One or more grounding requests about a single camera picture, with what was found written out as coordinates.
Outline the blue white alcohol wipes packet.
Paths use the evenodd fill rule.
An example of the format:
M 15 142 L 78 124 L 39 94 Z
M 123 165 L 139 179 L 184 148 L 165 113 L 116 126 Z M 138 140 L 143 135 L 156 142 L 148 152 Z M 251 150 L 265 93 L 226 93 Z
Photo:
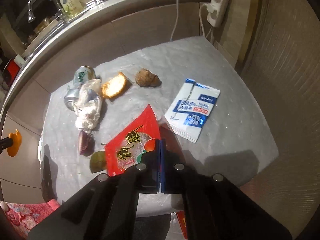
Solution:
M 176 135 L 195 143 L 219 96 L 219 89 L 185 79 L 164 117 Z

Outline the brown taro root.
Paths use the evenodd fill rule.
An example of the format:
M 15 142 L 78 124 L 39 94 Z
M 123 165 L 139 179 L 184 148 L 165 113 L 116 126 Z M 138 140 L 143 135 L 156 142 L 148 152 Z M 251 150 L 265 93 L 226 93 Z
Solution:
M 135 75 L 136 84 L 140 87 L 159 87 L 162 82 L 159 77 L 149 70 L 142 68 L 136 75 Z

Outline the grey kitchen countertop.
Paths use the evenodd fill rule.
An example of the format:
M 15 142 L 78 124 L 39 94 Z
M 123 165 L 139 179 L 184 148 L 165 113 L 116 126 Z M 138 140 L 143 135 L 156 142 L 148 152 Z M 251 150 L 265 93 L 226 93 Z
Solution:
M 1 119 L 37 113 L 40 96 L 68 83 L 76 68 L 199 31 L 196 9 L 207 0 L 108 0 L 65 25 L 26 63 L 1 103 Z

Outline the purple onion piece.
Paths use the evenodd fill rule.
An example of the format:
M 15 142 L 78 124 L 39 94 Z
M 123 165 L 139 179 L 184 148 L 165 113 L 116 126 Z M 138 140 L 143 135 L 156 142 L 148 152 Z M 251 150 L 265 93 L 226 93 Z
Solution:
M 80 155 L 89 156 L 94 151 L 94 138 L 81 130 L 78 136 L 78 152 Z

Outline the toasted bread slice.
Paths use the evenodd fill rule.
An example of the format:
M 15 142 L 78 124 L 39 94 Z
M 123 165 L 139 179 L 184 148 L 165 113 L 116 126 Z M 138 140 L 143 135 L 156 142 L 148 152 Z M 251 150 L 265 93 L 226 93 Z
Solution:
M 117 76 L 105 82 L 101 87 L 102 96 L 105 99 L 114 98 L 120 94 L 126 86 L 126 76 L 119 72 Z

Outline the white plastic wrapper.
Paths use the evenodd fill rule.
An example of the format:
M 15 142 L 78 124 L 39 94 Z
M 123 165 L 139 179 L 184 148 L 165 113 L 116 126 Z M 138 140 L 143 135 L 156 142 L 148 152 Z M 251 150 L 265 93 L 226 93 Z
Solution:
M 103 104 L 101 97 L 101 80 L 91 79 L 85 82 L 74 104 L 76 113 L 75 126 L 79 130 L 90 133 L 97 126 Z

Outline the red box on floor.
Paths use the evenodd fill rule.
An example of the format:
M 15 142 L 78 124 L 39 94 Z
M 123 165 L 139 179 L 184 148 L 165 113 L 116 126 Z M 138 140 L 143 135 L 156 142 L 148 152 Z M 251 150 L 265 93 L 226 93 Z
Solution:
M 178 211 L 178 212 L 176 213 L 176 216 L 177 216 L 177 218 L 178 218 L 178 222 L 179 222 L 180 228 L 181 228 L 181 230 L 182 230 L 184 239 L 188 239 L 188 236 L 187 236 L 187 227 L 186 227 L 186 221 L 185 221 L 185 213 L 184 213 L 184 211 Z

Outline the dish soap pump bottle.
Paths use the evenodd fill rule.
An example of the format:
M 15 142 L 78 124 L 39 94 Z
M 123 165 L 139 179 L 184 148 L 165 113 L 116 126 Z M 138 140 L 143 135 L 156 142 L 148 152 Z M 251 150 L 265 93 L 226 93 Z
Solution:
M 69 18 L 74 18 L 83 10 L 79 0 L 60 0 L 60 3 Z

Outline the crushed aluminium can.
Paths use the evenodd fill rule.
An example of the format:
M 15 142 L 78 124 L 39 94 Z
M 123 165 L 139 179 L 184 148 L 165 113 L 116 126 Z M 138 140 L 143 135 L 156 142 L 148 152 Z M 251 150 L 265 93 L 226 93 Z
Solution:
M 72 83 L 68 87 L 67 93 L 63 98 L 65 106 L 69 110 L 74 111 L 74 105 L 79 99 L 80 89 L 82 85 L 87 81 L 96 79 L 96 78 L 97 76 L 95 74 L 95 71 L 90 66 L 81 66 L 75 71 Z

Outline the white power strip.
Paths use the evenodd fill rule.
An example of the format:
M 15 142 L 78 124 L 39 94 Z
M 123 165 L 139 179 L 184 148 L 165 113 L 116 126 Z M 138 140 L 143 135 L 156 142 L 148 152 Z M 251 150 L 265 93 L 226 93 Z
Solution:
M 207 4 L 207 21 L 214 27 L 218 28 L 224 18 L 229 0 L 210 0 Z

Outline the pink floral sleeve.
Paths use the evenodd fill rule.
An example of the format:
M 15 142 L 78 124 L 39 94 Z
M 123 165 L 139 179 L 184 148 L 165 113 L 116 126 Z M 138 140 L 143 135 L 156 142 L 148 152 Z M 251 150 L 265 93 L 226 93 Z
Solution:
M 15 231 L 23 239 L 27 239 L 31 229 L 60 207 L 60 204 L 51 199 L 40 204 L 17 204 L 1 201 L 1 208 Z

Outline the red snack packet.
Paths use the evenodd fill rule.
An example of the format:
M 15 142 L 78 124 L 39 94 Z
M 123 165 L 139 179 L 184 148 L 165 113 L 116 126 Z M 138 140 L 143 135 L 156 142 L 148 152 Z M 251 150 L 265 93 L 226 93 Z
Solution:
M 150 105 L 105 145 L 106 170 L 109 176 L 122 174 L 127 168 L 141 162 L 142 155 L 155 149 L 160 139 L 155 113 Z

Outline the white padded table cloth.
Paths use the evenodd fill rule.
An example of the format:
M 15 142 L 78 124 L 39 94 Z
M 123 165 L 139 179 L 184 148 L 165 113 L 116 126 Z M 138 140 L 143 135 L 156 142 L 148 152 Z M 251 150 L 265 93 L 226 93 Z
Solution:
M 103 104 L 97 130 L 93 133 L 96 150 L 110 142 L 151 106 L 163 124 L 185 79 L 220 91 L 216 105 L 197 142 L 178 137 L 186 162 L 209 176 L 223 174 L 241 186 L 261 172 L 279 152 L 267 121 L 241 77 L 203 37 L 190 37 L 144 48 L 113 61 L 102 63 L 95 72 L 108 80 L 122 72 L 133 81 L 140 68 L 157 74 L 162 85 L 142 88 L 131 82 L 123 94 Z M 53 192 L 63 203 L 94 177 L 89 157 L 81 156 L 76 145 L 76 116 L 64 104 L 68 85 L 52 92 L 43 127 L 42 152 L 50 163 Z

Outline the chrome kitchen faucet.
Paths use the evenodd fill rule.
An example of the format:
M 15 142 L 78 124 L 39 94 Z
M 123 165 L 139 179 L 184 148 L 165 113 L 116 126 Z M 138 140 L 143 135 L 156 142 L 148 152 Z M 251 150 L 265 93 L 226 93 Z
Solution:
M 49 11 L 53 12 L 53 6 L 49 5 L 49 2 L 53 3 L 53 6 L 56 8 L 56 20 L 64 21 L 67 18 L 67 15 L 60 4 L 59 0 L 29 0 L 28 1 L 28 23 L 31 23 L 35 20 L 34 8 L 38 11 Z

